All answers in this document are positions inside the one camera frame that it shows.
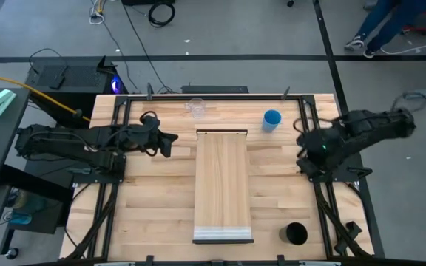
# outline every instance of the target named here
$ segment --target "blue cup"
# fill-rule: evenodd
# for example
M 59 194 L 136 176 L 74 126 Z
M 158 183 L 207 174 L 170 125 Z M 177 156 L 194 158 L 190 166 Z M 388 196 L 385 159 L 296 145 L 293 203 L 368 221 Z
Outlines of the blue cup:
M 272 132 L 277 126 L 279 126 L 282 116 L 277 110 L 268 110 L 264 114 L 263 120 L 263 131 Z

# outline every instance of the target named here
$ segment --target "black cup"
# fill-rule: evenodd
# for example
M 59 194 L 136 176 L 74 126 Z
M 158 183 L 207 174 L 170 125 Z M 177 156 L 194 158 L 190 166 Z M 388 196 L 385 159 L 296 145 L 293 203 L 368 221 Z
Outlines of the black cup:
M 294 245 L 303 245 L 307 242 L 308 232 L 307 228 L 299 222 L 292 222 L 291 224 L 280 229 L 279 237 L 285 243 L 292 243 Z

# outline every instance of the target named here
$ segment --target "gray floor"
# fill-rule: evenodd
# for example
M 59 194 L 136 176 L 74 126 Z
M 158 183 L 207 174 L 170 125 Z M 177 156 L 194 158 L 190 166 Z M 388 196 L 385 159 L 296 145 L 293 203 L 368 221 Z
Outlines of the gray floor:
M 297 0 L 291 9 L 285 3 L 177 0 L 177 16 L 163 29 L 151 27 L 134 10 L 129 13 L 150 55 L 325 55 L 312 1 Z M 321 6 L 334 54 L 347 55 L 342 45 L 366 16 L 362 1 L 322 0 Z M 119 55 L 106 29 L 88 23 L 89 7 L 89 0 L 6 1 L 0 11 L 0 57 L 27 57 L 45 47 L 71 56 Z M 148 7 L 138 9 L 147 11 Z M 125 55 L 143 55 L 119 0 L 106 3 L 105 15 Z M 426 37 L 406 38 L 414 46 L 426 44 Z M 399 36 L 386 48 L 397 51 L 410 46 Z M 426 50 L 417 55 L 426 55 Z M 116 63 L 126 80 L 124 64 Z M 147 62 L 128 64 L 144 92 L 147 82 L 160 88 Z M 154 65 L 175 90 L 191 83 L 246 85 L 253 93 L 283 92 L 288 86 L 296 93 L 335 92 L 327 61 L 162 61 Z M 384 111 L 400 93 L 426 89 L 426 61 L 339 61 L 337 67 L 350 109 Z M 28 63 L 0 64 L 0 75 L 24 81 L 28 69 Z M 0 87 L 12 86 L 0 82 Z M 21 126 L 29 123 L 54 122 L 43 112 L 28 109 Z M 411 138 L 385 141 L 362 153 L 364 165 L 374 170 L 368 182 L 388 258 L 426 260 L 426 109 L 416 113 L 416 124 Z M 13 151 L 7 163 L 25 166 Z M 0 265 L 54 261 L 62 238 L 63 231 L 55 235 L 17 232 L 13 246 L 21 248 L 21 257 L 8 261 L 0 256 Z

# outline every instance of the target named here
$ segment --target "sneaker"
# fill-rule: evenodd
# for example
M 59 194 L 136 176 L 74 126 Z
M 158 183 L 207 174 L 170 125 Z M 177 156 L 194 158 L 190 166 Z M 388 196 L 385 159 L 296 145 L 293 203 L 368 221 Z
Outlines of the sneaker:
M 361 40 L 361 36 L 356 36 L 345 45 L 345 50 L 356 51 L 364 47 L 364 41 Z
M 365 50 L 362 55 L 364 55 L 367 59 L 372 59 L 376 55 L 376 52 Z

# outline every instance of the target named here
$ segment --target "wooden table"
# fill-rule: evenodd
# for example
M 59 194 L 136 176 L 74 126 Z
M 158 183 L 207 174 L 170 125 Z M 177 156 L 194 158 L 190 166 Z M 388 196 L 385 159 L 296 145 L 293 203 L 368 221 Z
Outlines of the wooden table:
M 339 115 L 333 95 L 314 97 L 319 117 L 331 119 Z M 114 102 L 114 95 L 99 95 L 90 125 L 109 125 Z M 148 157 L 138 152 L 127 154 L 125 180 L 118 192 L 109 260 L 145 261 L 147 255 L 154 255 L 156 261 L 275 260 L 277 254 L 285 255 L 287 260 L 325 259 L 313 185 L 299 173 L 295 164 L 300 150 L 295 143 L 299 133 L 292 128 L 294 120 L 300 117 L 297 102 L 208 100 L 206 115 L 201 119 L 192 118 L 185 103 L 137 101 L 131 106 L 129 123 L 139 123 L 141 114 L 155 111 L 161 121 L 160 129 L 178 134 L 179 139 L 173 143 L 170 158 L 161 155 Z M 283 116 L 281 124 L 272 133 L 261 130 L 263 114 L 268 109 L 276 109 Z M 246 141 L 254 244 L 192 244 L 197 129 L 248 130 Z M 343 183 L 334 183 L 334 190 L 343 224 L 355 221 L 363 230 L 356 240 L 364 250 L 373 253 L 359 197 Z M 82 240 L 92 224 L 97 194 L 98 185 L 93 184 L 72 204 L 67 230 L 75 242 Z M 279 229 L 290 222 L 300 222 L 307 228 L 308 241 L 304 245 L 280 241 Z M 328 226 L 334 245 L 334 230 L 330 222 Z M 95 255 L 101 253 L 102 238 L 98 237 Z M 73 248 L 65 238 L 61 257 L 72 252 Z

